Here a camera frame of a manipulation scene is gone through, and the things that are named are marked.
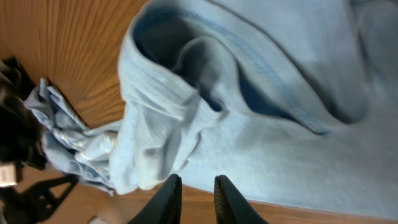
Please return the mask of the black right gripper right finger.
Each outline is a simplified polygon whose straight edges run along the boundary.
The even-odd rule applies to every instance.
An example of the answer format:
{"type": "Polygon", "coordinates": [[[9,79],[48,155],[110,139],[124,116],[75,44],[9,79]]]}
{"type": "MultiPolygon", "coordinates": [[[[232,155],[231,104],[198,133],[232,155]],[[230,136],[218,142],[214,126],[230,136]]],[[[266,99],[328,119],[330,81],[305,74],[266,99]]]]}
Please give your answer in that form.
{"type": "Polygon", "coordinates": [[[217,224],[268,224],[225,175],[215,177],[214,203],[217,224]]]}

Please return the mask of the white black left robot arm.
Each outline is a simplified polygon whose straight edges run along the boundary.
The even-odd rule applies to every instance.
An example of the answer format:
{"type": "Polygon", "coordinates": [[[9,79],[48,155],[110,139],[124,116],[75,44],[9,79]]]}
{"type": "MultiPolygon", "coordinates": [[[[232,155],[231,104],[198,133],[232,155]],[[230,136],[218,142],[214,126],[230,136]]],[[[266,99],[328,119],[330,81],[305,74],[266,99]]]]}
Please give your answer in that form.
{"type": "Polygon", "coordinates": [[[42,223],[78,183],[74,175],[44,180],[24,192],[15,186],[29,166],[44,170],[41,127],[24,106],[32,84],[15,58],[1,60],[1,223],[42,223]]]}

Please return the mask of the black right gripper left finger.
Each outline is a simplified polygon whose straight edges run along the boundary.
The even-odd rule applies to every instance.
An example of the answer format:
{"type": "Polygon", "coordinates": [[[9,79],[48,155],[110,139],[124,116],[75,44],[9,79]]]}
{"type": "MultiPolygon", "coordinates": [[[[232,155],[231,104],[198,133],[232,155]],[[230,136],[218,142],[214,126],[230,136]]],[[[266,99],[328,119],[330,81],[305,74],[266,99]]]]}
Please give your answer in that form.
{"type": "Polygon", "coordinates": [[[172,174],[128,224],[179,224],[181,211],[182,180],[172,174]]]}

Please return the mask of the light blue printed t-shirt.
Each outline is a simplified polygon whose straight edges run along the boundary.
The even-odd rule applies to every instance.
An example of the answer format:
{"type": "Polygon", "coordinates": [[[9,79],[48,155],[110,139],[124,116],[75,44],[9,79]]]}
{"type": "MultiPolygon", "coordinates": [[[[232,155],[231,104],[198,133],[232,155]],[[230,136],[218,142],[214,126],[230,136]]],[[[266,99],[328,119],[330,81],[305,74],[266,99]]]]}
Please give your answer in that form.
{"type": "Polygon", "coordinates": [[[248,199],[397,218],[396,1],[151,1],[96,129],[41,80],[25,107],[58,170],[119,194],[169,175],[248,199]]]}

